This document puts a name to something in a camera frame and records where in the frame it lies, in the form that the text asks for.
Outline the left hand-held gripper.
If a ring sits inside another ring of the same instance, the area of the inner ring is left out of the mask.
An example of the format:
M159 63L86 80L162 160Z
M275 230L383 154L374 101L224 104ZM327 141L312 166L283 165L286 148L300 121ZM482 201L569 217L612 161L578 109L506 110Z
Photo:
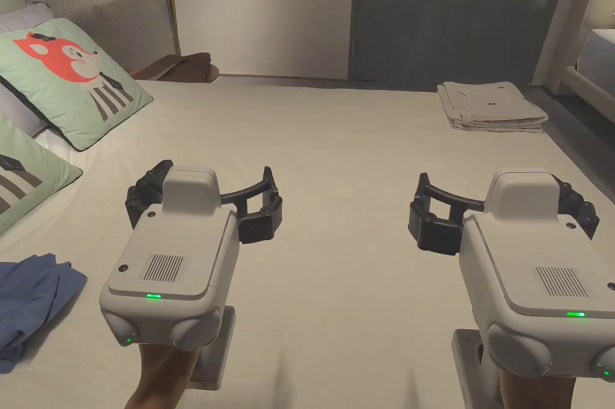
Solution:
M133 233L104 284L101 313L122 347L198 351L191 389L222 385L235 325L227 304L241 244L274 238L283 199L273 171L221 196L213 170L162 160L127 190ZM259 211L247 202L262 197ZM234 211L222 205L232 204Z

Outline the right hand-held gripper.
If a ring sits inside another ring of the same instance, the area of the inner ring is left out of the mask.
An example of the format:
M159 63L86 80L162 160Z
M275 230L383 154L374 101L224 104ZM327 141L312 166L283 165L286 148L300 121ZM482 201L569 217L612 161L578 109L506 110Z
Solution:
M449 206L447 219L431 212L433 199ZM468 210L481 213L463 224ZM460 250L477 325L452 338L466 408L503 407L503 369L613 382L614 274L591 241L599 222L591 202L545 170L497 171L485 203L419 175L409 232L420 250Z

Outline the person's left hand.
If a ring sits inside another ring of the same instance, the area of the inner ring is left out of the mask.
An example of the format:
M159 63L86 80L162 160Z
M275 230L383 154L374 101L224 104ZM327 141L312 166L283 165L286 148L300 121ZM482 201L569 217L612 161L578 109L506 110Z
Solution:
M126 408L176 408L193 375L199 350L140 344L141 376Z

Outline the person's right hand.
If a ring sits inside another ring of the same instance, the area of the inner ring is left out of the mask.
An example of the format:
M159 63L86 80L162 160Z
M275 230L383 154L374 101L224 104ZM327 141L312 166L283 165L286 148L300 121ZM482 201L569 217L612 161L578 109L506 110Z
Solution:
M504 408L571 408L577 379L570 376L519 377L499 372Z

